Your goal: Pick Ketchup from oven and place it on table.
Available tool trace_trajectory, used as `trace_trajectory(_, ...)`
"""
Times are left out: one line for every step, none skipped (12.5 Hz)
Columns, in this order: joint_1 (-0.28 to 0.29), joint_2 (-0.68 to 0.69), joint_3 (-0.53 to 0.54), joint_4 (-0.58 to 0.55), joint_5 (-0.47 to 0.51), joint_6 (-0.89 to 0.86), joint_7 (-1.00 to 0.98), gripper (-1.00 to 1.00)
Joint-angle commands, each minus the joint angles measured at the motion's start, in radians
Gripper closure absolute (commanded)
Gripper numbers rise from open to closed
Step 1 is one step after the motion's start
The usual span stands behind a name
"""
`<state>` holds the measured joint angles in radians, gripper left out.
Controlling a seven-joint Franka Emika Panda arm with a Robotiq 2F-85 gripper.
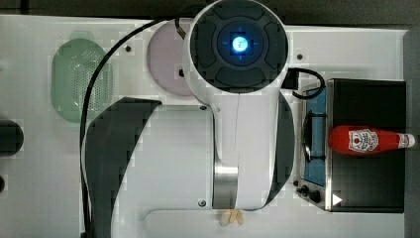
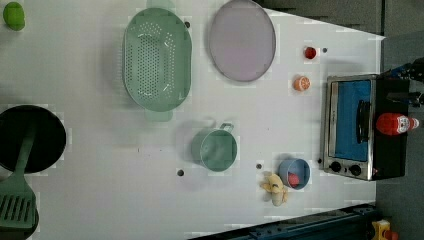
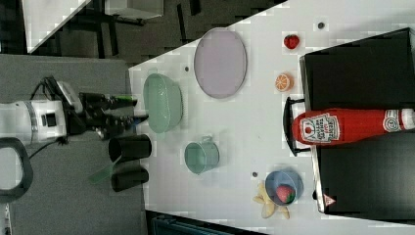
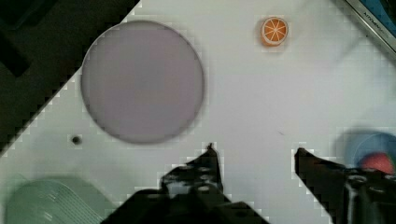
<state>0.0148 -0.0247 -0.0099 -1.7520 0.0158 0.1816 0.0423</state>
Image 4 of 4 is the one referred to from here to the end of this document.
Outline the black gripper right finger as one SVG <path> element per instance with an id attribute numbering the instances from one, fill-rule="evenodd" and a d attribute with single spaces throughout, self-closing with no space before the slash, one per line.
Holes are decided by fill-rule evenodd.
<path id="1" fill-rule="evenodd" d="M 300 147 L 295 173 L 332 219 L 332 224 L 396 224 L 395 177 L 347 168 Z"/>

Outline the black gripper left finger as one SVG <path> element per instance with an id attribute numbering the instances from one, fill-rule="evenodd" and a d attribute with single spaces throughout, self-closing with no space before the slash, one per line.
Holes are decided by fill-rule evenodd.
<path id="1" fill-rule="evenodd" d="M 199 194 L 219 194 L 224 191 L 219 154 L 209 143 L 204 152 L 173 168 L 161 178 L 161 192 L 172 201 L 195 201 Z"/>

